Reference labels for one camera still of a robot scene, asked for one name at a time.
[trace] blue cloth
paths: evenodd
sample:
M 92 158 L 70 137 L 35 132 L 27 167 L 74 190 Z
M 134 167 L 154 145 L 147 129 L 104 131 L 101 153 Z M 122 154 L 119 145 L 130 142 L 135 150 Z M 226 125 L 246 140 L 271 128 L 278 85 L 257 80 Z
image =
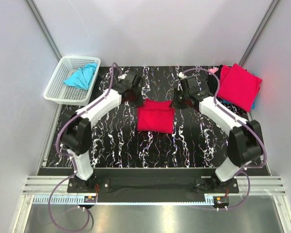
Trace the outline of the blue cloth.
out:
M 230 102 L 228 102 L 228 101 L 226 101 L 226 100 L 222 100 L 222 103 L 230 103 Z
M 83 68 L 79 68 L 74 72 L 70 78 L 64 80 L 64 84 L 74 86 L 78 89 L 88 90 L 96 69 L 96 63 L 87 64 Z

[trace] basket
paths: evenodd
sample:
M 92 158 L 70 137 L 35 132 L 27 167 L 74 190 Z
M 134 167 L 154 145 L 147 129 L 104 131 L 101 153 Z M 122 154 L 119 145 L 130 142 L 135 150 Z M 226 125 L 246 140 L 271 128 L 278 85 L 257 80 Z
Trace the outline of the basket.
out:
M 100 59 L 96 57 L 62 57 L 52 74 L 52 77 L 44 91 L 43 97 L 58 104 L 71 104 L 80 106 L 87 105 L 98 75 L 100 62 Z M 67 86 L 64 84 L 64 80 L 68 79 L 79 68 L 82 68 L 89 63 L 96 63 L 97 69 L 94 73 L 91 86 L 88 90 L 77 89 L 73 86 Z

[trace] red cloth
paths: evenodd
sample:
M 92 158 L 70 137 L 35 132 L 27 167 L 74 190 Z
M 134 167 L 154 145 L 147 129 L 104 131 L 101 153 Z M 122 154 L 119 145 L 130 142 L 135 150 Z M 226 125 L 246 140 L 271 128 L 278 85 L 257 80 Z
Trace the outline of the red cloth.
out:
M 173 133 L 175 109 L 169 107 L 170 103 L 146 99 L 138 108 L 137 130 Z
M 223 66 L 220 74 L 218 97 L 249 112 L 260 90 L 262 79 L 234 64 Z

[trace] gray wall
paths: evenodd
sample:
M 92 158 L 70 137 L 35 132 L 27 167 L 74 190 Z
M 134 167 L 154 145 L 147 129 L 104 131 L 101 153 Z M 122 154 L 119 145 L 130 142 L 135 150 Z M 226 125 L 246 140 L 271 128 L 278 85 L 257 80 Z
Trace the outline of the gray wall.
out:
M 103 66 L 238 62 L 271 0 L 35 0 L 62 55 Z
M 56 64 L 24 0 L 0 1 L 0 233 L 38 166 L 55 107 L 43 91 Z
M 291 204 L 291 0 L 281 1 L 245 68 L 263 79 L 253 116 Z

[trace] stainless steel panel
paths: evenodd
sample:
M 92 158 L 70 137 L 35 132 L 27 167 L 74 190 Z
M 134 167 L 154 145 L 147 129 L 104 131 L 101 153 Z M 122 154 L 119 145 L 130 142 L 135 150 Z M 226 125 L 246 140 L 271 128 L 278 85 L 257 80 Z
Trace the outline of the stainless steel panel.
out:
M 235 205 L 240 197 L 231 197 Z M 59 217 L 71 205 L 53 205 Z M 283 229 L 271 197 L 249 197 L 236 210 L 206 211 L 190 206 L 94 206 L 91 222 L 84 232 L 96 233 L 282 233 Z M 86 213 L 75 210 L 59 217 L 61 226 L 76 230 L 86 222 Z M 32 205 L 27 233 L 62 232 L 50 222 L 46 205 Z

